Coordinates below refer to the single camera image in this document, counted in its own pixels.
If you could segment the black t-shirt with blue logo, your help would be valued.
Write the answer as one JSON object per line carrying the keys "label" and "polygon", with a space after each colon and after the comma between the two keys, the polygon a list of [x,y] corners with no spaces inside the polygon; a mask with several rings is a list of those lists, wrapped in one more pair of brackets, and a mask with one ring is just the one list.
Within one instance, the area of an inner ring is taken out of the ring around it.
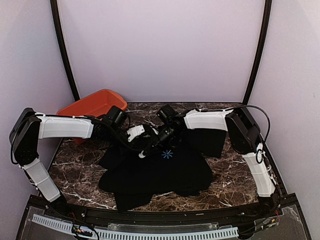
{"label": "black t-shirt with blue logo", "polygon": [[114,194],[119,212],[147,205],[155,194],[197,196],[214,180],[205,158],[221,157],[226,135],[218,129],[187,129],[176,148],[144,158],[114,144],[98,163],[106,170],[98,187]]}

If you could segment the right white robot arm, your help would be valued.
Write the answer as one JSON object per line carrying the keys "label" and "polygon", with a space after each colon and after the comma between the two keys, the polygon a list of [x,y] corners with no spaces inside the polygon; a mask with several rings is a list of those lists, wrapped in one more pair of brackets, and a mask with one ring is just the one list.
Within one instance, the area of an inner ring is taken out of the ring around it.
{"label": "right white robot arm", "polygon": [[178,113],[167,104],[157,112],[163,125],[151,148],[158,150],[186,131],[198,131],[201,152],[208,154],[214,132],[228,134],[233,150],[243,157],[255,182],[258,199],[255,213],[266,217],[279,205],[280,191],[266,156],[265,139],[248,109],[245,105],[210,110],[194,108]]}

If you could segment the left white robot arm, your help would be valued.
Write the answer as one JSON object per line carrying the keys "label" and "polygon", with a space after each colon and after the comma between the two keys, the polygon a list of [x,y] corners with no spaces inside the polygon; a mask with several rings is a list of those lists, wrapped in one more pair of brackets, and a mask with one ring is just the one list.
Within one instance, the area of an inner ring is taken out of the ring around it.
{"label": "left white robot arm", "polygon": [[9,134],[10,160],[19,166],[45,200],[51,203],[51,210],[60,218],[71,213],[61,190],[52,180],[43,165],[38,145],[43,140],[62,139],[110,139],[126,149],[141,152],[144,146],[135,146],[134,141],[149,130],[145,124],[123,127],[130,116],[122,109],[112,106],[106,114],[57,115],[45,114],[27,107],[20,114]]}

